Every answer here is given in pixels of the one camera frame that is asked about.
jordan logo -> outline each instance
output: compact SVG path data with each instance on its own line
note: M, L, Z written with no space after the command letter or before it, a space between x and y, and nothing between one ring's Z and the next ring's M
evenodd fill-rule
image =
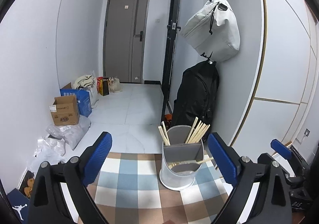
M19 215L20 215L20 220L24 220L24 219L22 218L22 216L21 216L21 210L22 210L24 207L27 207L27 204L25 204L24 206L19 205L19 206L14 206L14 207L12 207L14 210L16 210L16 211L19 213Z

cylindrical container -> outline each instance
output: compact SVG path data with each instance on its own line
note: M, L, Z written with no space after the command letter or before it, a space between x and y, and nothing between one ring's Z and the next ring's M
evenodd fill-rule
M169 169L168 167L169 163L167 163L166 158L169 158L172 156L172 155L169 155L169 153L171 152L174 153L173 157L176 157L176 156L178 157L178 155L181 155L181 158L183 158L181 161L186 161L186 160L200 161L204 159L204 146L201 140L199 143L196 143L196 144L184 144L190 129L191 129L190 126L179 125L179 126L171 127L167 131L171 146L165 146L163 143L162 168L159 172L159 178L162 184L168 189L181 191L191 186L194 183L195 176L202 165L202 164L196 164L196 163L183 165L188 167L188 169L183 172L174 171L176 167L178 166L175 166L172 169Z

sticker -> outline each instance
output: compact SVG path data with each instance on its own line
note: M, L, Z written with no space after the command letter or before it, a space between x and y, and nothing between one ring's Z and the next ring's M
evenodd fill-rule
M56 105L50 106L50 112L56 112Z
M66 125L66 126L60 127L60 131L65 132L66 130L68 130L70 128L71 128L71 125Z

cloth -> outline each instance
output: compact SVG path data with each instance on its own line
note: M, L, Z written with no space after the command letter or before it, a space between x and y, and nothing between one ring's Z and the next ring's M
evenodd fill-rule
M228 196L213 163L204 163L195 183L179 192L160 182L161 158L161 154L109 153L96 184L88 190L110 224L210 224L214 220Z
M94 83L94 76L84 75L75 80L73 84L73 89L78 89L79 87L88 87Z

bolt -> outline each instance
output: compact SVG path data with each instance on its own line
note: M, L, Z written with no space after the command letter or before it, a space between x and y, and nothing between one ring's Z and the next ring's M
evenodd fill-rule
M272 162L272 165L273 165L274 167L279 167L279 163L278 163L277 161L273 161L273 162Z
M41 163L41 167L42 167L42 168L46 168L46 167L47 167L47 161L42 162L42 163Z
M78 162L79 161L79 158L78 157L72 157L71 159L70 159L70 162L71 163L76 163L76 162Z
M247 156L242 156L241 157L242 161L245 162L245 163L248 163L250 161L250 158L247 157Z

